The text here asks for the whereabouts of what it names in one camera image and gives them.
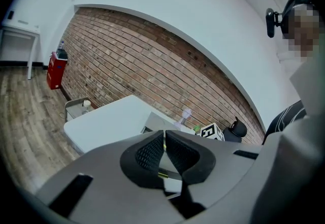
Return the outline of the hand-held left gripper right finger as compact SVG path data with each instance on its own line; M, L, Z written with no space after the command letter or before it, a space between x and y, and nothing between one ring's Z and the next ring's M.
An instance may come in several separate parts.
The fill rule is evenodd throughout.
M172 164L186 184L204 182L216 164L214 153L194 142L190 134L166 131L166 152Z

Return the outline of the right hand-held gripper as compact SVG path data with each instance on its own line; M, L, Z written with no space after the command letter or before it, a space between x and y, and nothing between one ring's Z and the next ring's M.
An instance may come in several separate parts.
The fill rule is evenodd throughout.
M216 123L202 127L200 129L200 136L207 139L225 141L223 132Z

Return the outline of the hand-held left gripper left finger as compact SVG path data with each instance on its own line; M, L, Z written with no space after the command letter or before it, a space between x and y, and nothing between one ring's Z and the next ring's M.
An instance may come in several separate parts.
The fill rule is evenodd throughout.
M164 189L159 164L164 154L164 132L148 132L129 139L132 144L120 157L125 176L142 188Z

